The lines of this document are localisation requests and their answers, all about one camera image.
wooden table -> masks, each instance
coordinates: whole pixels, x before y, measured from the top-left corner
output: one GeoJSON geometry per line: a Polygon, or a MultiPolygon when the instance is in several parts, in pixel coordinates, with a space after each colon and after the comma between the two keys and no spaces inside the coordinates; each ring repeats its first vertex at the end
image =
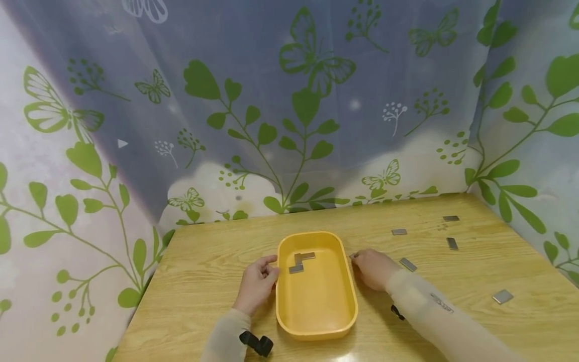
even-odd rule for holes
{"type": "MultiPolygon", "coordinates": [[[[243,269],[274,254],[283,237],[331,231],[346,252],[373,247],[410,259],[417,273],[529,361],[579,357],[579,291],[468,194],[391,204],[187,226],[178,230],[115,361],[198,361],[220,315],[233,303],[243,269]],[[460,221],[445,222],[443,215],[460,221]],[[393,236],[392,229],[407,235],[393,236]],[[457,240],[451,251],[447,237],[457,240]],[[491,296],[508,289],[499,305],[491,296]]],[[[444,361],[433,345],[390,311],[386,294],[356,281],[360,311],[350,334],[324,342],[291,339],[276,322],[275,301],[254,317],[252,331],[274,343],[272,361],[444,361]]],[[[246,360],[258,360],[249,350],[246,360]]]]}

fabric backdrop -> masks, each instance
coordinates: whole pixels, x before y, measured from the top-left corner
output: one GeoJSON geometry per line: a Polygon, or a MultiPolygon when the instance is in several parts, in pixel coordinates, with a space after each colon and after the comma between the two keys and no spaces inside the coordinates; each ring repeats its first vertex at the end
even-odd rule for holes
{"type": "Polygon", "coordinates": [[[3,0],[1,359],[110,361],[201,222],[470,187],[579,283],[578,14],[3,0]]]}

beige sleeve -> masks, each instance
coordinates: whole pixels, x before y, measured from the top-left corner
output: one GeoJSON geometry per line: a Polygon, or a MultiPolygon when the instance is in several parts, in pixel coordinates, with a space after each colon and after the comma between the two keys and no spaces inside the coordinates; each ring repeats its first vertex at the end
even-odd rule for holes
{"type": "Polygon", "coordinates": [[[450,362],[524,361],[419,275],[401,269],[386,291],[400,314],[450,362]]]}
{"type": "Polygon", "coordinates": [[[201,355],[201,362],[242,362],[247,346],[239,340],[239,335],[250,327],[251,318],[231,308],[215,324],[201,355]]]}

right hand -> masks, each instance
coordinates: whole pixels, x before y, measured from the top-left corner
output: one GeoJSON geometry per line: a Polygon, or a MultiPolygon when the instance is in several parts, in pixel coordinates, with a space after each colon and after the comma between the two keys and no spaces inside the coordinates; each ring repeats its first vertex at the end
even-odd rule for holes
{"type": "Polygon", "coordinates": [[[386,254],[374,249],[364,249],[350,255],[352,264],[358,266],[362,281],[370,288],[386,291],[386,284],[401,267],[386,254]]]}

metal pieces in tray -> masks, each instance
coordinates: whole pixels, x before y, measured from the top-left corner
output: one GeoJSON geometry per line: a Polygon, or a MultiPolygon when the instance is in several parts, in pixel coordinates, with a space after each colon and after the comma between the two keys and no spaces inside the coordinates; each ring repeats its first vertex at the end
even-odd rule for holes
{"type": "Polygon", "coordinates": [[[416,269],[418,269],[418,267],[416,265],[414,265],[413,263],[410,262],[410,260],[406,259],[406,258],[402,258],[400,259],[400,264],[402,264],[403,266],[405,266],[409,271],[414,272],[416,269]]]}
{"type": "Polygon", "coordinates": [[[513,299],[513,295],[508,290],[503,289],[497,294],[493,295],[493,299],[498,304],[504,304],[513,299]]]}
{"type": "Polygon", "coordinates": [[[456,244],[456,240],[453,237],[447,237],[446,242],[451,250],[458,250],[459,246],[456,244]]]}
{"type": "Polygon", "coordinates": [[[289,268],[290,274],[296,274],[300,272],[303,272],[303,264],[297,264],[296,266],[290,266],[289,268]]]}
{"type": "Polygon", "coordinates": [[[444,221],[460,221],[459,217],[456,215],[443,216],[442,219],[444,219],[444,221]]]}
{"type": "Polygon", "coordinates": [[[406,229],[392,229],[392,235],[406,235],[406,229]]]}
{"type": "Polygon", "coordinates": [[[295,266],[290,266],[289,268],[289,273],[290,274],[295,274],[295,273],[299,273],[299,272],[303,272],[303,260],[308,260],[308,259],[315,259],[316,258],[316,254],[314,252],[312,253],[295,253],[294,254],[294,260],[295,260],[295,266]]]}

